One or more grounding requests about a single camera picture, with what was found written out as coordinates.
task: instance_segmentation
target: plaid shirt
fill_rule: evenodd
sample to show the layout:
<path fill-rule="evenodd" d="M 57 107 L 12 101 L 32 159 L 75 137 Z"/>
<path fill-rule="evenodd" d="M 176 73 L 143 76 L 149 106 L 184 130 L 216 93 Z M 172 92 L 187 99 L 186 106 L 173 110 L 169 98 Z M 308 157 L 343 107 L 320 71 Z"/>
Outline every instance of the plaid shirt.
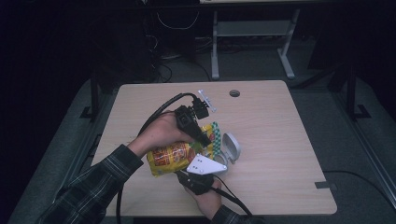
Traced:
<path fill-rule="evenodd" d="M 128 147 L 119 146 L 73 180 L 37 223 L 99 223 L 122 185 L 142 165 L 143 162 Z M 213 223 L 245 222 L 223 205 L 213 218 Z"/>

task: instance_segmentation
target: person's left hand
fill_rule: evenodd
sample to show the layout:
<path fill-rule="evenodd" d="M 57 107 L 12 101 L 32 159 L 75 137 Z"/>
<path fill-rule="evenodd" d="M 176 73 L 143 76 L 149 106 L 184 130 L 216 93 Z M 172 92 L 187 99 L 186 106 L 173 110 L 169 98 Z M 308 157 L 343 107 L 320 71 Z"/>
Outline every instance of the person's left hand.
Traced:
<path fill-rule="evenodd" d="M 136 156 L 142 158 L 156 147 L 167 147 L 175 142 L 192 142 L 186 133 L 183 133 L 176 123 L 175 113 L 169 112 L 160 115 L 152 121 L 145 131 L 128 144 Z"/>

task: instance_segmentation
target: hand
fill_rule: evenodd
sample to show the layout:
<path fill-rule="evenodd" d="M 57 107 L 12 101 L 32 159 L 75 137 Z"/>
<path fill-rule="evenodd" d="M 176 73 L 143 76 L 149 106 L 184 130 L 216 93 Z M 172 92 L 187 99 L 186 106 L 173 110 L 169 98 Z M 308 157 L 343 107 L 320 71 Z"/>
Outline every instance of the hand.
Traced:
<path fill-rule="evenodd" d="M 167 147 L 179 141 L 192 142 L 193 138 L 177 127 L 175 113 L 165 113 L 152 121 L 147 129 L 127 147 L 136 156 L 142 158 L 156 147 Z"/>
<path fill-rule="evenodd" d="M 212 187 L 214 189 L 221 189 L 221 183 L 217 179 L 215 179 Z M 210 220 L 212 220 L 212 218 L 221 208 L 221 196 L 213 190 L 210 190 L 209 192 L 201 195 L 195 195 L 190 189 L 186 187 L 184 187 L 184 190 L 186 190 L 197 202 L 198 208 L 202 212 L 202 214 L 204 214 L 204 216 L 206 216 Z"/>

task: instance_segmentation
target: wooden table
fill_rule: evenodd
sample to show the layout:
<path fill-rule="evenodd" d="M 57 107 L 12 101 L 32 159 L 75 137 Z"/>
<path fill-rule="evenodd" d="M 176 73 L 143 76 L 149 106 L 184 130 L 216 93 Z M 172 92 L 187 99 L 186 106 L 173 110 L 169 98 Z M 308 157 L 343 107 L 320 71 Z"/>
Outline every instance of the wooden table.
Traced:
<path fill-rule="evenodd" d="M 124 85 L 107 121 L 93 163 L 120 144 L 132 141 L 146 119 L 181 92 L 199 96 L 204 90 L 218 109 L 200 125 L 216 121 L 222 133 L 232 133 L 242 147 L 236 164 L 222 175 L 233 193 L 253 215 L 333 214 L 337 206 L 309 142 L 289 90 L 283 81 L 241 81 Z M 230 96 L 240 91 L 239 97 Z M 191 105 L 184 97 L 170 109 Z M 154 177 L 145 164 L 125 183 L 121 215 L 134 217 L 201 216 L 195 201 L 174 174 Z M 116 214 L 116 198 L 107 208 Z M 224 204 L 244 214 L 236 204 Z"/>

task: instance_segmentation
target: person's right hand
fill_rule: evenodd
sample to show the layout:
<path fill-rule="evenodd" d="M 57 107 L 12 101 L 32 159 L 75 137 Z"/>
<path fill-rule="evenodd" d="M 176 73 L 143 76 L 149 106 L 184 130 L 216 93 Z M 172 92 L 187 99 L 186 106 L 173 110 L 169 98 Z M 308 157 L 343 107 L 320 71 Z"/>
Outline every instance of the person's right hand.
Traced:
<path fill-rule="evenodd" d="M 215 179 L 212 187 L 214 189 L 221 189 L 221 183 L 217 179 Z M 213 216 L 221 208 L 221 196 L 213 190 L 210 190 L 209 192 L 201 195 L 195 195 L 190 189 L 186 187 L 184 187 L 184 189 L 197 202 L 198 208 L 202 212 L 202 214 L 212 220 Z"/>

